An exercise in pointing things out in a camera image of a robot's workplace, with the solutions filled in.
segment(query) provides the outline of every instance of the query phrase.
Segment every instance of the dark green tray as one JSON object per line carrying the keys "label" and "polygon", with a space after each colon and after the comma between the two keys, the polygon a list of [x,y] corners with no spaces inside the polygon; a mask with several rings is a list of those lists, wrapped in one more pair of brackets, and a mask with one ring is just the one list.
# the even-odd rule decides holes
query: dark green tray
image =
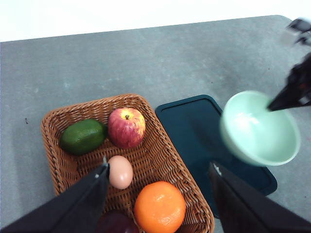
{"label": "dark green tray", "polygon": [[221,112],[215,100],[208,95],[163,104],[155,110],[217,218],[207,173],[211,160],[219,162],[264,195],[277,189],[276,179],[268,168],[245,164],[227,150],[219,132]]}

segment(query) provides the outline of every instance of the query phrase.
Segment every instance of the orange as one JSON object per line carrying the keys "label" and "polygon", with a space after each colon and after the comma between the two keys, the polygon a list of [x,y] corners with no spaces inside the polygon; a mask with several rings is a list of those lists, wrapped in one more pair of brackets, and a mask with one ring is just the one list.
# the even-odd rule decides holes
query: orange
{"label": "orange", "polygon": [[147,233],[174,233],[185,212],[186,202],[179,189],[164,181],[145,186],[134,207],[136,221]]}

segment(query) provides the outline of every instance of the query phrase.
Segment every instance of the gray table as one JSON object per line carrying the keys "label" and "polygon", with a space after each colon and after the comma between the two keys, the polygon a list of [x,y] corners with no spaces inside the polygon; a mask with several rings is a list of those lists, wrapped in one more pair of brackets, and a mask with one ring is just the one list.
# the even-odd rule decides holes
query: gray table
{"label": "gray table", "polygon": [[[255,17],[1,43],[1,226],[54,197],[40,132],[49,110],[129,92],[154,108],[200,94],[221,107],[244,90],[274,96],[310,51],[279,43],[289,22]],[[269,196],[309,221],[310,111],[291,110],[301,150],[270,167],[278,189]]]}

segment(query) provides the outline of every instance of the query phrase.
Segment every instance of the white wall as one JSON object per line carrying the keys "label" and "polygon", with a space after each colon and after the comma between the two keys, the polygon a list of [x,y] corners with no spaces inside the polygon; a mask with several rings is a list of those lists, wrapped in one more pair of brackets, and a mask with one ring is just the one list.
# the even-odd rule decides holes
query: white wall
{"label": "white wall", "polygon": [[311,18],[311,0],[0,0],[0,41],[283,15]]}

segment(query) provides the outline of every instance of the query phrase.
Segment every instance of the wicker basket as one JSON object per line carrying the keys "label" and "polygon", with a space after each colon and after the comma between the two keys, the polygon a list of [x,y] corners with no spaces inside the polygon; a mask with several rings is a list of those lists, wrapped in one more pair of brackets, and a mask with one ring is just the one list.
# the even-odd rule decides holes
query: wicker basket
{"label": "wicker basket", "polygon": [[[119,149],[106,139],[96,150],[76,157],[58,146],[61,133],[69,125],[88,118],[107,123],[110,113],[121,107],[135,108],[146,119],[145,137],[138,147]],[[167,181],[182,192],[187,203],[183,226],[178,232],[213,232],[214,217],[206,200],[143,97],[125,94],[55,109],[44,117],[41,130],[57,195],[99,166],[104,156],[109,159],[122,155],[133,166],[133,181],[125,190],[109,186],[105,211],[119,209],[134,219],[133,207],[141,189],[156,181]]]}

